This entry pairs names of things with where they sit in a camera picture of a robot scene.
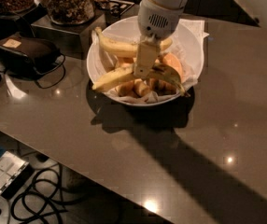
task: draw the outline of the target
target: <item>cable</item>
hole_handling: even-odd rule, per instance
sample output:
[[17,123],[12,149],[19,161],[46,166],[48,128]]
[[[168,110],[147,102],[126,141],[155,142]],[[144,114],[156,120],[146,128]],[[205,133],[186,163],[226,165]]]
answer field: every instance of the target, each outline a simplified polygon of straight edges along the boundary
[[[51,168],[46,168],[43,170],[38,171],[35,176],[32,179],[31,184],[29,185],[29,187],[20,195],[18,195],[14,200],[13,203],[11,205],[11,215],[17,219],[18,221],[22,221],[22,223],[30,223],[33,222],[35,220],[40,220],[42,221],[42,223],[48,223],[45,219],[45,217],[48,216],[56,216],[57,221],[59,224],[63,224],[62,218],[61,218],[61,213],[67,212],[67,210],[65,209],[66,205],[72,205],[75,203],[81,203],[84,200],[87,200],[92,193],[86,194],[80,198],[77,198],[75,200],[72,201],[65,201],[63,199],[63,192],[68,192],[68,189],[65,189],[62,187],[62,166],[59,165],[60,170],[59,173]],[[45,172],[52,172],[55,174],[56,178],[57,178],[57,182],[53,182],[51,180],[45,179],[45,178],[39,178],[43,173]],[[37,184],[38,183],[48,183],[51,184],[55,189],[54,191],[50,194],[50,195],[45,195],[43,193],[41,193],[38,188],[37,188]],[[55,200],[53,199],[54,196],[57,194],[57,192],[60,192],[60,200]],[[34,211],[26,202],[26,197],[28,196],[35,196],[36,198],[42,200],[44,203],[43,205],[39,208],[38,211]],[[18,202],[22,203],[22,206],[31,214],[30,217],[17,217],[16,213],[15,213],[15,209],[16,209],[16,205]],[[50,207],[51,212],[47,212],[44,213],[44,211],[46,210],[47,207]]]
[[60,66],[63,67],[63,75],[62,75],[62,77],[61,77],[57,82],[55,82],[54,84],[52,84],[52,85],[50,85],[50,86],[43,87],[43,86],[41,86],[41,85],[39,84],[38,80],[34,80],[36,86],[39,87],[40,89],[48,89],[48,88],[54,87],[55,85],[59,84],[59,83],[64,79],[65,74],[66,74],[66,69],[65,69],[65,66],[64,66],[64,62],[65,62],[65,55],[63,55],[63,60],[62,60],[62,62],[59,63],[59,64],[57,64],[57,67],[56,67],[56,68],[59,68]]

